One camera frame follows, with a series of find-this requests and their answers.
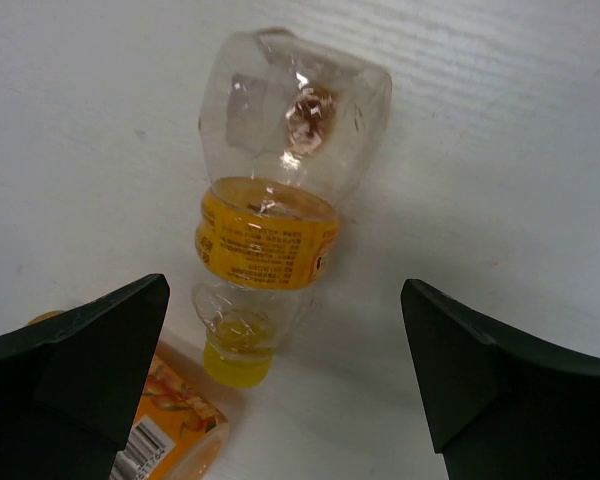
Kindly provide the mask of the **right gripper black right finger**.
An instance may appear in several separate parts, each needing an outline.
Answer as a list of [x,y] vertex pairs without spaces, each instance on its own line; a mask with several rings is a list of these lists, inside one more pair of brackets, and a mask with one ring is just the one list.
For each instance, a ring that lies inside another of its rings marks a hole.
[[451,479],[600,479],[600,358],[422,280],[401,306],[430,437]]

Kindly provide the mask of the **orange juice bottle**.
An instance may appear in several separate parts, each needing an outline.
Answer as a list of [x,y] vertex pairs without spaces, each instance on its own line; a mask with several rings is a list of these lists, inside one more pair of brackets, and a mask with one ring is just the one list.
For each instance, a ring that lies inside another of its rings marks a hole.
[[201,479],[229,437],[226,416],[154,355],[115,480]]

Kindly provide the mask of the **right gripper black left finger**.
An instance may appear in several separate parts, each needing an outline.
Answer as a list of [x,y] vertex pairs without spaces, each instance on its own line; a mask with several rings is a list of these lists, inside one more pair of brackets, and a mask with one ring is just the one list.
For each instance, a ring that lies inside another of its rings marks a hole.
[[106,479],[132,428],[170,297],[150,274],[0,335],[0,479]]

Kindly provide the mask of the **clear bottle yellow cap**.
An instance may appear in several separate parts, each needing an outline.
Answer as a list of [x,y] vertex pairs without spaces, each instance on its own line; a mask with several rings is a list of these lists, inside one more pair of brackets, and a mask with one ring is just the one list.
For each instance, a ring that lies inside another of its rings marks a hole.
[[303,317],[391,96],[384,67],[285,29],[222,43],[198,121],[210,184],[195,247],[215,282],[192,292],[219,383],[258,385]]

